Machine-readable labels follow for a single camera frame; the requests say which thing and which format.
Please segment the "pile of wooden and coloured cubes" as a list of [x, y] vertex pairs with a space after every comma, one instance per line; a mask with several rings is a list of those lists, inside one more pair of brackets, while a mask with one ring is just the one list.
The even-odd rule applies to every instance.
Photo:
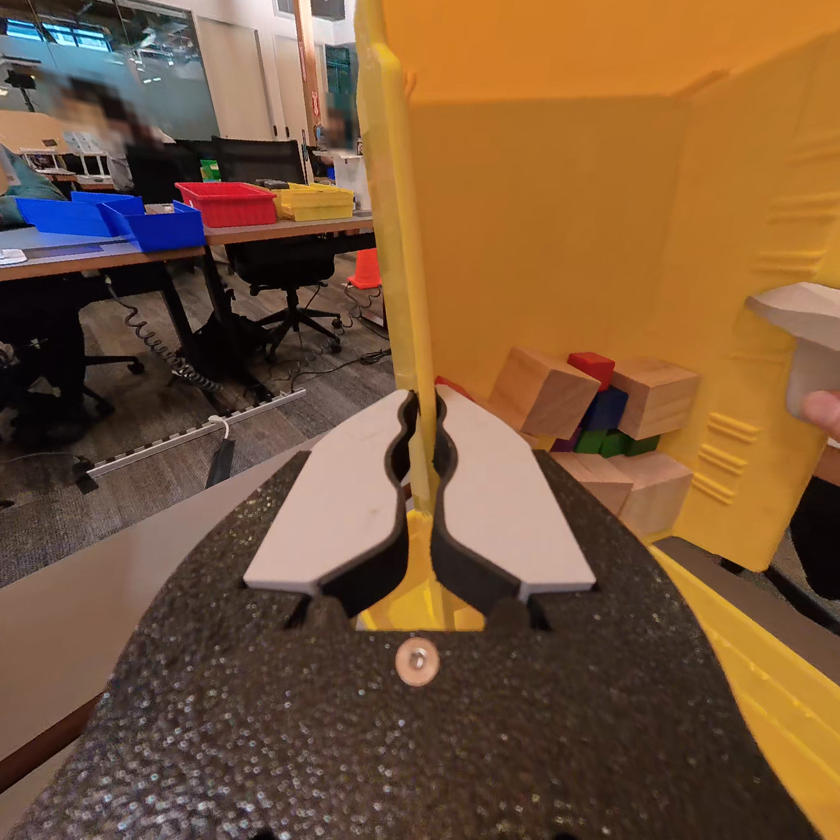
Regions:
[[546, 450], [639, 538], [671, 530], [686, 501], [693, 472], [659, 444], [686, 424], [699, 383], [698, 373], [656, 358], [573, 352], [562, 361], [521, 347], [487, 399], [435, 380]]

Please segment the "wooden top office desk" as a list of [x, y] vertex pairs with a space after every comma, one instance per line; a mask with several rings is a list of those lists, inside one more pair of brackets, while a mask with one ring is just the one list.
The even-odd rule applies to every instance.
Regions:
[[334, 256], [372, 249], [376, 246], [371, 213], [362, 213], [346, 219], [309, 222], [294, 222], [283, 219], [268, 225], [238, 227], [209, 227], [205, 225], [206, 244], [203, 253], [203, 275], [216, 320], [225, 327], [233, 325], [232, 299], [224, 288], [224, 283], [211, 253], [211, 247], [288, 239], [299, 244], [305, 239], [323, 238], [329, 234], [335, 234], [335, 236], [328, 238], [326, 244], [321, 246], [320, 249], [323, 251], [329, 250]]

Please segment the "yellow plastic box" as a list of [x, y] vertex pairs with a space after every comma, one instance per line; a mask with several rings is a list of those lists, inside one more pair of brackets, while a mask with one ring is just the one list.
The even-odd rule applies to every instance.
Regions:
[[[407, 575], [360, 614], [357, 629], [480, 629], [478, 612], [444, 595], [431, 565], [432, 517], [407, 513]], [[647, 551], [686, 599], [710, 640], [752, 735], [772, 769], [823, 838], [839, 838], [839, 688], [724, 596], [677, 563]]]
[[838, 2], [357, 2], [374, 224], [436, 375], [513, 347], [699, 375], [673, 533], [762, 571], [825, 438], [746, 305], [838, 288]]

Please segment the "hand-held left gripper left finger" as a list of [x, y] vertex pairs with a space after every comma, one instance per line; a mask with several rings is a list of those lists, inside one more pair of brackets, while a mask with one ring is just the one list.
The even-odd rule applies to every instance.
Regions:
[[417, 396], [398, 390], [308, 452], [244, 575], [251, 589], [336, 599], [354, 617], [394, 591], [408, 565], [403, 480]]

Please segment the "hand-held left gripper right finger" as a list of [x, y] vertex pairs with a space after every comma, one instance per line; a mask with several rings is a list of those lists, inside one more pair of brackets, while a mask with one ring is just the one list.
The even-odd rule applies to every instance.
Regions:
[[595, 573], [531, 447], [452, 387], [436, 391], [438, 582], [485, 617], [506, 600], [590, 591]]

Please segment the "orange traffic cone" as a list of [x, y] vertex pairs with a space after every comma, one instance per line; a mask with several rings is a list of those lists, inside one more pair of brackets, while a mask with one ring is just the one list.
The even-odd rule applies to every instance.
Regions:
[[361, 291], [372, 291], [382, 285], [376, 248], [367, 248], [356, 253], [354, 270], [348, 277], [348, 283], [352, 288]]

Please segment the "grey top office desk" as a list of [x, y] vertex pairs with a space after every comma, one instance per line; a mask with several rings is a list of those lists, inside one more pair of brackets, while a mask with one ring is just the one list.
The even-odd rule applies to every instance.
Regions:
[[132, 240], [123, 236], [83, 237], [71, 234], [42, 234], [34, 227], [21, 227], [2, 232], [2, 252], [19, 251], [23, 259], [2, 258], [1, 281], [22, 282], [44, 277], [68, 277], [83, 272], [103, 272], [126, 266], [140, 266], [142, 278], [129, 285], [117, 285], [124, 296], [159, 292], [169, 313], [175, 334], [181, 343], [178, 357], [190, 365], [192, 377], [187, 380], [206, 392], [214, 393], [221, 385], [206, 377], [206, 360], [187, 319], [174, 281], [165, 267], [178, 259], [204, 257], [205, 242], [195, 245], [166, 247], [143, 252]]

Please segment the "red plastic bin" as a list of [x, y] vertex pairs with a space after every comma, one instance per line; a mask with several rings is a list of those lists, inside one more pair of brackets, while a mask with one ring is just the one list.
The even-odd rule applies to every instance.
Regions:
[[272, 225], [277, 221], [273, 192], [241, 182], [177, 182], [185, 205], [199, 211], [208, 228]]

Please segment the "blue plastic bin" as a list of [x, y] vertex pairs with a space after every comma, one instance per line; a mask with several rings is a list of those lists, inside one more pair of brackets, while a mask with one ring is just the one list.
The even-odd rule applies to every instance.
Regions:
[[206, 245], [200, 211], [173, 202], [169, 212], [147, 211], [137, 196], [114, 196], [99, 204], [103, 220], [115, 235], [127, 239], [143, 253], [159, 253]]
[[71, 193], [69, 201], [21, 196], [16, 196], [14, 201], [29, 226], [52, 235], [117, 237], [119, 230], [102, 213], [106, 204], [117, 205], [126, 214], [144, 213], [142, 198], [117, 193], [76, 191]]

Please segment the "black mesh office chair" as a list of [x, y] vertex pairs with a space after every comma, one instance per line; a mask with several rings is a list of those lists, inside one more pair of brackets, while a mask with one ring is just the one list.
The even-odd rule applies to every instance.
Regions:
[[[231, 140], [214, 136], [212, 142], [224, 182], [253, 185], [265, 180], [292, 185], [308, 182], [296, 140]], [[255, 240], [225, 247], [235, 274], [248, 284], [252, 296], [262, 291], [286, 294], [284, 309], [258, 321], [269, 360], [275, 359], [277, 347], [288, 333], [299, 333], [302, 325], [325, 337], [329, 353], [341, 351], [340, 337], [319, 322], [320, 319], [340, 321], [340, 315], [311, 310], [299, 303], [298, 291], [302, 287], [319, 289], [334, 273], [333, 255], [316, 242], [316, 236], [306, 236]]]

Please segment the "yellow plastic bin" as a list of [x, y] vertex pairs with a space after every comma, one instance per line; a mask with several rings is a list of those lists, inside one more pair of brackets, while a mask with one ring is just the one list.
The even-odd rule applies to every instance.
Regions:
[[354, 214], [354, 192], [335, 185], [290, 183], [270, 192], [281, 219], [317, 222], [351, 218]]

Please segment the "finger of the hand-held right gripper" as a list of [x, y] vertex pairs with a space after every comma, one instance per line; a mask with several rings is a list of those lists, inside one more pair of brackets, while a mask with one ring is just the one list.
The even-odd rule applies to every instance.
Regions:
[[839, 388], [839, 290], [794, 283], [751, 295], [747, 307], [795, 340], [786, 389], [788, 412], [804, 419], [804, 399]]

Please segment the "person's right hand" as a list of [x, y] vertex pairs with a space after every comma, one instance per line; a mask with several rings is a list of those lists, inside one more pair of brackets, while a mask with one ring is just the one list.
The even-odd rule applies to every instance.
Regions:
[[839, 443], [839, 391], [820, 390], [808, 393], [803, 399], [801, 414], [806, 422], [820, 428], [828, 438]]

